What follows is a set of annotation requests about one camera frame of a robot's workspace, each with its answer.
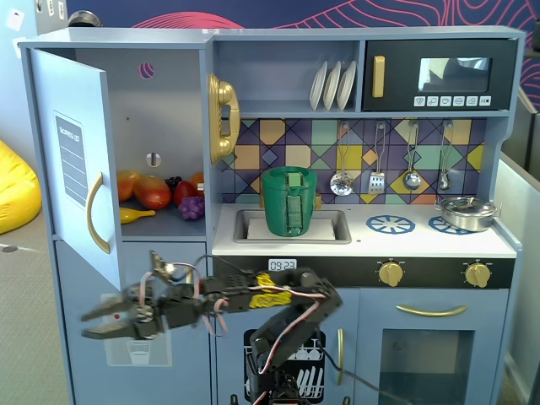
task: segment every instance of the green pitcher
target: green pitcher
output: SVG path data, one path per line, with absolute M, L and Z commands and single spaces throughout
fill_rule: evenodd
M 264 211 L 270 232 L 290 237 L 308 231 L 316 184 L 317 173 L 302 167 L 277 167 L 262 175 Z

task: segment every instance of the gray carpet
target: gray carpet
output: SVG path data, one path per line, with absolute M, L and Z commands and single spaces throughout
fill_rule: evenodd
M 11 245 L 19 249 L 2 252 Z M 0 235 L 0 308 L 0 403 L 68 405 L 42 213 Z M 498 405 L 515 404 L 505 376 Z

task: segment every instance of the blue burner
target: blue burner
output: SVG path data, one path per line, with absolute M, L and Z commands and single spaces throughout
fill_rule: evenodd
M 428 225 L 442 234 L 449 235 L 469 235 L 470 230 L 456 228 L 454 225 L 448 224 L 442 217 L 433 217 L 429 220 Z
M 416 226 L 410 219 L 396 215 L 377 215 L 369 218 L 365 224 L 375 232 L 391 235 L 408 234 Z

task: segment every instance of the digital clock display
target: digital clock display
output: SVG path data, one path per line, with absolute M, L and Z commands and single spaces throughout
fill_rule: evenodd
M 296 268 L 296 259 L 268 259 L 268 270 L 290 270 Z

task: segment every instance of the open door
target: open door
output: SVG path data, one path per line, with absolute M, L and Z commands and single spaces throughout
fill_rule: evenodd
M 54 230 L 117 289 L 123 277 L 116 169 L 103 70 L 31 51 Z

